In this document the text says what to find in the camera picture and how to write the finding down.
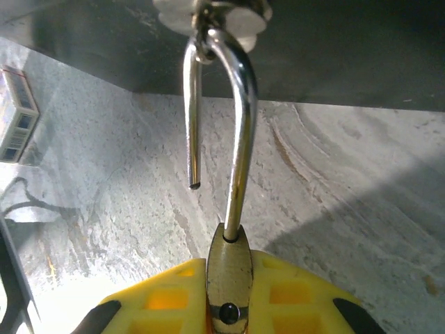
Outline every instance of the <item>chrome hook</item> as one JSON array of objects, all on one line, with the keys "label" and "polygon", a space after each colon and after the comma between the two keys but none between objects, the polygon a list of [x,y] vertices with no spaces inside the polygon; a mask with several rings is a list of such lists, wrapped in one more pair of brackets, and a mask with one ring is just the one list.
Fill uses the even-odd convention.
[{"label": "chrome hook", "polygon": [[192,37],[184,57],[184,104],[186,112],[188,182],[191,189],[200,187],[200,109],[201,72],[200,46],[212,51],[229,75],[235,100],[235,141],[230,177],[229,198],[224,222],[224,238],[238,237],[245,188],[257,121],[257,81],[248,55],[228,32],[209,28],[203,41]]}]

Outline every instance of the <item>yellow plastic object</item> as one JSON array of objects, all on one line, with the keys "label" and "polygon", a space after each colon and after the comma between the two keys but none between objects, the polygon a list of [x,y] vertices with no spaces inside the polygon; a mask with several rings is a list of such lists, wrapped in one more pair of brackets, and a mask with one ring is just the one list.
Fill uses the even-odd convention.
[{"label": "yellow plastic object", "polygon": [[332,302],[359,300],[307,270],[252,251],[249,334],[354,334]]},{"label": "yellow plastic object", "polygon": [[103,334],[207,333],[206,260],[194,259],[108,296],[122,307]]},{"label": "yellow plastic object", "polygon": [[[249,334],[353,334],[332,300],[358,299],[318,276],[252,250]],[[210,333],[205,259],[196,259],[109,296],[122,304],[104,334]]]}]

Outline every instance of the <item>stone surface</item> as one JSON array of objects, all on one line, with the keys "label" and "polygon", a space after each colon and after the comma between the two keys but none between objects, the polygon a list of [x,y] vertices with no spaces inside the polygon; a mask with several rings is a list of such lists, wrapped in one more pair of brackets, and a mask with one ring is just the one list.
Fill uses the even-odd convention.
[{"label": "stone surface", "polygon": [[[107,294],[207,256],[233,101],[204,99],[191,191],[180,97],[0,42],[41,112],[22,164],[0,164],[0,208],[45,326],[67,333]],[[445,114],[260,102],[242,223],[252,248],[352,292],[388,333],[443,333]]]}]

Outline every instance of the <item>black screw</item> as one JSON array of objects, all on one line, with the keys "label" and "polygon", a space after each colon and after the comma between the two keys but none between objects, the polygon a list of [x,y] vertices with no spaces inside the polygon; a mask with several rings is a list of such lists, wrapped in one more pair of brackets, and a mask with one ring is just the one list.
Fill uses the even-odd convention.
[{"label": "black screw", "polygon": [[240,316],[239,309],[235,304],[226,303],[220,308],[220,319],[226,325],[235,324]]}]

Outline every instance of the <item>hook tip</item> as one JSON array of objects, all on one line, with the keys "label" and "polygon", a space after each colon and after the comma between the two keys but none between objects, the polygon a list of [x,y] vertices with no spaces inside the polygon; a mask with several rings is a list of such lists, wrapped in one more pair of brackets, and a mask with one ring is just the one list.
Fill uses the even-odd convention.
[{"label": "hook tip", "polygon": [[191,184],[190,186],[188,186],[190,189],[192,189],[192,190],[196,190],[196,189],[198,189],[199,187],[201,186],[201,182],[198,182],[198,183],[193,183],[193,184]]}]

